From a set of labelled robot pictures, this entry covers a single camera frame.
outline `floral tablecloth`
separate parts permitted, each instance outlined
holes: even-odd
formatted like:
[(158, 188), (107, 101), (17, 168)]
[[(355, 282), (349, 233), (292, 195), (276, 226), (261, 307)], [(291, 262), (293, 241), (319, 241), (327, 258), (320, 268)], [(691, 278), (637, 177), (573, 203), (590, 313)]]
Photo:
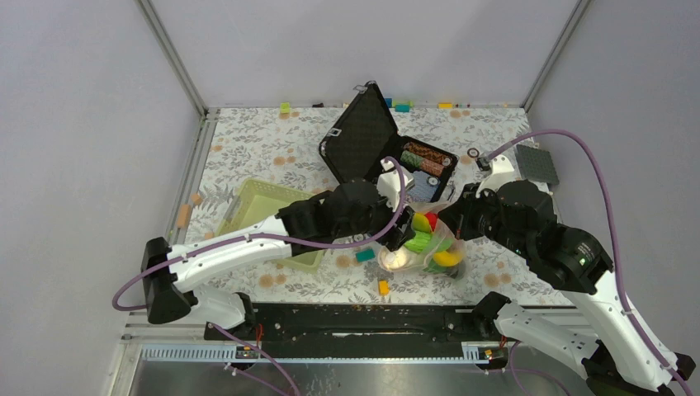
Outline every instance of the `floral tablecloth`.
[[(318, 144), (343, 112), (339, 108), (300, 108), (281, 115), (274, 108), (221, 109), (202, 175), (186, 243), (215, 232), (237, 188), (249, 177), (318, 193), (338, 184), (318, 154)], [(392, 115), (400, 134), (456, 154), (452, 177), (457, 190), (481, 174), (466, 150), (496, 149), (529, 131), (522, 109), (412, 109)], [(513, 165), (513, 150), (505, 154)], [(451, 192), (445, 190), (443, 198)], [(327, 251), (315, 274), (271, 262), (239, 268), (210, 284), (242, 291), (258, 302), (476, 304), (492, 290), (525, 305), (571, 305), (560, 292), (538, 280), (524, 260), (480, 238), (466, 242), (471, 270), (460, 280), (423, 272), (386, 272), (376, 260), (358, 263), (355, 251)], [(388, 280), (390, 293), (379, 296), (377, 281)]]

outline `red wire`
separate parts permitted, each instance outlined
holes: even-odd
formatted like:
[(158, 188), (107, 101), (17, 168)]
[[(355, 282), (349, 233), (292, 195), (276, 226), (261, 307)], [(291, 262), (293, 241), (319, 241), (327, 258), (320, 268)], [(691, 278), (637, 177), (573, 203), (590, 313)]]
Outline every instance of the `red wire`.
[(265, 334), (263, 324), (258, 323), (258, 326), (255, 328), (255, 346), (258, 348), (260, 347), (260, 340), (263, 338), (263, 334)]

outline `open black case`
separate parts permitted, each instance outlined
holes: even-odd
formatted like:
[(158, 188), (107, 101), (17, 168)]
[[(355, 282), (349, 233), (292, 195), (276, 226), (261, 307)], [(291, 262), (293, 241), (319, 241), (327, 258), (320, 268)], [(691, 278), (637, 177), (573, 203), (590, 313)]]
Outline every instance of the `open black case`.
[(437, 179), (437, 190), (429, 201), (439, 200), (455, 171), (456, 155), (409, 136), (400, 136), (399, 127), (376, 82), (370, 81), (355, 89), (359, 93), (319, 144), (319, 153), (335, 178), (341, 183), (358, 177), (376, 182), (382, 172), (380, 160), (386, 156), (399, 160), (409, 172), (422, 172), (424, 169), (402, 158), (405, 148), (411, 144), (411, 148), (420, 146), (441, 158), (439, 175), (426, 172), (433, 176), (428, 179), (430, 182), (436, 183)]

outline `transparent plastic bag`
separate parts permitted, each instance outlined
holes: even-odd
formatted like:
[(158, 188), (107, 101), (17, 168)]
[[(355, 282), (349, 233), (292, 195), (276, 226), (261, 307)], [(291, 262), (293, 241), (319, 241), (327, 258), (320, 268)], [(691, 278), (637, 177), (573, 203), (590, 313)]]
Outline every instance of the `transparent plastic bag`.
[[(449, 205), (448, 202), (417, 203), (412, 204), (411, 208), (417, 213), (437, 213), (447, 205)], [(420, 252), (416, 252), (415, 248), (413, 251), (407, 248), (409, 245), (406, 243), (395, 252), (390, 252), (386, 247), (380, 247), (376, 252), (380, 266), (387, 271), (422, 270), (455, 279), (462, 278), (469, 270), (466, 264), (464, 241), (457, 240), (440, 219), (437, 220), (435, 229), (429, 235), (429, 241), (420, 249)]]

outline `light green tray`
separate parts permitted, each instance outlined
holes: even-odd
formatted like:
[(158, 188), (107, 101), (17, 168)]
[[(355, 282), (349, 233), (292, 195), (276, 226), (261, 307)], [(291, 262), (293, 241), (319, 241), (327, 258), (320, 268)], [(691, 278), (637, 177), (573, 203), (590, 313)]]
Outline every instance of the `light green tray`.
[[(312, 196), (314, 195), (308, 192), (278, 186), (266, 181), (246, 179), (239, 188), (238, 199), (231, 202), (231, 207), (226, 213), (233, 213), (236, 210), (236, 205), (239, 206), (238, 210), (235, 211), (233, 218), (224, 219), (221, 222), (216, 235), (244, 229), (265, 220), (268, 216), (276, 215), (279, 209), (289, 206), (292, 202), (308, 200)], [(324, 251), (321, 250), (273, 261), (283, 266), (314, 273), (319, 269), (323, 256)]]

